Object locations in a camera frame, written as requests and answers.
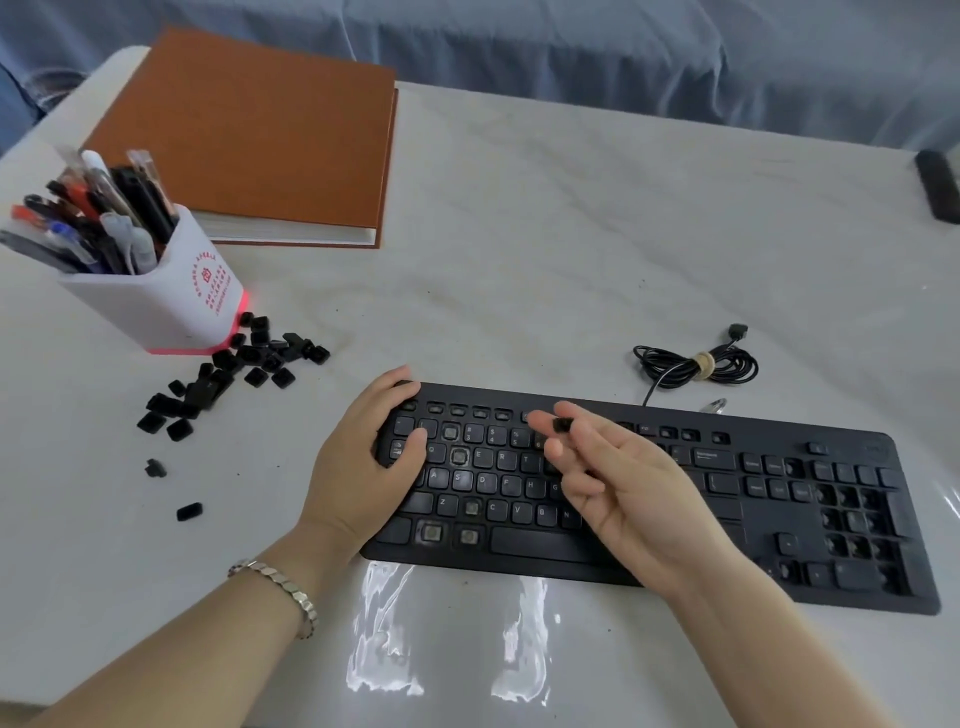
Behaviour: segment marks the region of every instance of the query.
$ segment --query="cable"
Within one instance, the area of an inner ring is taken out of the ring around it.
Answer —
[[[694,378],[710,379],[721,384],[746,384],[756,378],[760,365],[749,352],[736,346],[736,342],[747,335],[746,324],[731,324],[727,335],[731,339],[729,343],[714,347],[709,352],[700,352],[693,358],[665,349],[634,347],[634,356],[640,360],[640,368],[653,381],[641,406],[647,405],[658,387],[677,389]]]

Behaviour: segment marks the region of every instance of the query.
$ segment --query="hand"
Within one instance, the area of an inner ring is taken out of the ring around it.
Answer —
[[[335,534],[353,556],[383,527],[400,505],[426,459],[426,430],[407,437],[403,454],[384,468],[372,455],[377,430],[390,411],[420,390],[406,365],[377,377],[348,407],[320,448],[310,477],[300,525],[318,525]]]
[[[669,600],[739,563],[739,550],[672,457],[572,402],[554,411],[573,418],[568,435],[554,432],[546,412],[527,421],[549,438],[543,452],[564,474],[566,499],[644,586]]]

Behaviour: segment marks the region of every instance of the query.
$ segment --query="left hand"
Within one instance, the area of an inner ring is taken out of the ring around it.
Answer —
[[[414,397],[418,381],[409,381],[404,365],[377,377],[347,409],[320,448],[301,526],[319,526],[336,537],[349,556],[376,534],[403,501],[426,459],[426,430],[407,437],[403,454],[384,468],[372,455],[377,431],[394,407]]]

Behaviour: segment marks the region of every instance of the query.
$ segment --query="white pen holder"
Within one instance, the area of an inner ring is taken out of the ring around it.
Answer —
[[[150,353],[210,354],[236,333],[247,292],[184,206],[143,276],[61,274],[60,285]]]

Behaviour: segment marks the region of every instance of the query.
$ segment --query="finger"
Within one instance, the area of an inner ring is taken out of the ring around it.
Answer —
[[[396,462],[387,469],[385,479],[391,492],[396,492],[399,497],[403,497],[420,474],[425,460],[426,430],[418,427],[410,433],[406,445],[403,446],[403,452]]]

